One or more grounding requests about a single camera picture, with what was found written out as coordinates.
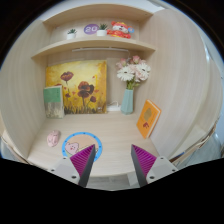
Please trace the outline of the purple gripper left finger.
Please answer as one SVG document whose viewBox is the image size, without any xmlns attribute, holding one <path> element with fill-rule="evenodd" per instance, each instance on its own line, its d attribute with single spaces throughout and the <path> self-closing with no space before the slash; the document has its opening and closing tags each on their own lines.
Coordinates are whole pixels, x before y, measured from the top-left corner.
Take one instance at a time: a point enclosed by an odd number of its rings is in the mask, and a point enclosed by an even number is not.
<svg viewBox="0 0 224 224">
<path fill-rule="evenodd" d="M 90 145 L 71 157 L 64 156 L 48 171 L 74 184 L 85 187 L 89 180 L 95 155 L 95 145 Z"/>
</svg>

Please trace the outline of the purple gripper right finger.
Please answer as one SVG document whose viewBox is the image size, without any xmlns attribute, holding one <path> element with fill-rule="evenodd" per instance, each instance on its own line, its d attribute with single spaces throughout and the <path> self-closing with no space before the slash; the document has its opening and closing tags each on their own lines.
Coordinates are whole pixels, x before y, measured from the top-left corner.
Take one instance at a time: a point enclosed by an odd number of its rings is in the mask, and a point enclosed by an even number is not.
<svg viewBox="0 0 224 224">
<path fill-rule="evenodd" d="M 131 157 L 141 187 L 178 171 L 164 156 L 156 157 L 136 145 L 131 146 Z"/>
</svg>

